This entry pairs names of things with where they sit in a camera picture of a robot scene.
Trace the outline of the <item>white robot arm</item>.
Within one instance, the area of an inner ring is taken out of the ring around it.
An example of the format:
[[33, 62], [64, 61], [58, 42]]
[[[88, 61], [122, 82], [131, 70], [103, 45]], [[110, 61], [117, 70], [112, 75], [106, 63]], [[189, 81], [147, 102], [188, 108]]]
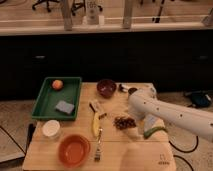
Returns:
[[150, 90], [138, 89], [128, 97], [129, 114], [136, 121], [153, 117], [170, 122], [213, 143], [213, 113], [167, 103]]

